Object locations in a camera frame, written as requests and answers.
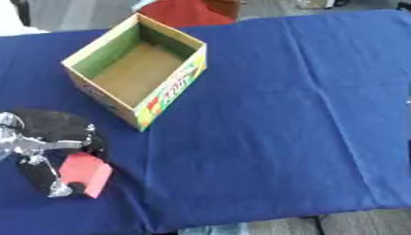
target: blue cloth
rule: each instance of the blue cloth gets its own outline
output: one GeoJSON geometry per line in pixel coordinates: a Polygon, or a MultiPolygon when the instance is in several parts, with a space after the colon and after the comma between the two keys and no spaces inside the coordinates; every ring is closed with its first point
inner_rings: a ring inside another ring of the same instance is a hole
{"type": "Polygon", "coordinates": [[[396,11],[187,28],[208,69],[144,133],[77,91],[59,62],[102,31],[0,38],[0,108],[80,114],[109,139],[96,200],[48,199],[0,163],[7,234],[139,234],[411,207],[411,16],[396,11]]]}

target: red sponge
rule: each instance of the red sponge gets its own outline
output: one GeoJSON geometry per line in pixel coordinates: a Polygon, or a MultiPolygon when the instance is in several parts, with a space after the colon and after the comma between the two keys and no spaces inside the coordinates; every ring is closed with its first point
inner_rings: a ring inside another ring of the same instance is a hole
{"type": "Polygon", "coordinates": [[[113,170],[101,159],[79,152],[70,154],[59,172],[65,184],[81,183],[85,186],[85,194],[97,198],[113,170]]]}

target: table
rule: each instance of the table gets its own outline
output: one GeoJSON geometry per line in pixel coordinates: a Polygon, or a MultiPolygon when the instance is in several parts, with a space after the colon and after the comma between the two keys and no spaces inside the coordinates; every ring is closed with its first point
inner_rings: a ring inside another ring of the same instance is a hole
{"type": "Polygon", "coordinates": [[[59,61],[101,30],[0,38],[0,109],[80,114],[108,137],[101,197],[48,199],[0,163],[13,234],[140,234],[411,207],[411,16],[396,11],[186,28],[208,69],[144,133],[77,91],[59,61]]]}

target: yellow box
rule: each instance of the yellow box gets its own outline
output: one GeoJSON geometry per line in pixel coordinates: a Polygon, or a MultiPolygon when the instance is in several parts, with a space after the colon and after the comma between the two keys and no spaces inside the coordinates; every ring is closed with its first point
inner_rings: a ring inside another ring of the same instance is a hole
{"type": "Polygon", "coordinates": [[[80,90],[143,131],[206,68],[206,44],[136,14],[62,64],[80,90]]]}

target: floor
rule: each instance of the floor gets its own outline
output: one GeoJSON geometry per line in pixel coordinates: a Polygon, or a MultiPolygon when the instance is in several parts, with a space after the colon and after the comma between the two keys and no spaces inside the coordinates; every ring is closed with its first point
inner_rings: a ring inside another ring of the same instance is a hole
{"type": "MultiPolygon", "coordinates": [[[[29,0],[35,27],[49,31],[109,28],[130,15],[137,0],[29,0]]],[[[395,0],[352,0],[349,6],[332,10],[364,10],[394,8],[395,0]]],[[[295,0],[248,0],[241,7],[239,18],[281,17],[322,14],[324,10],[300,10],[295,0]]],[[[321,220],[330,235],[410,235],[411,210],[376,210],[371,212],[329,215],[321,220]]],[[[206,233],[252,235],[320,235],[312,219],[287,218],[242,225],[210,228],[206,233]]]]}

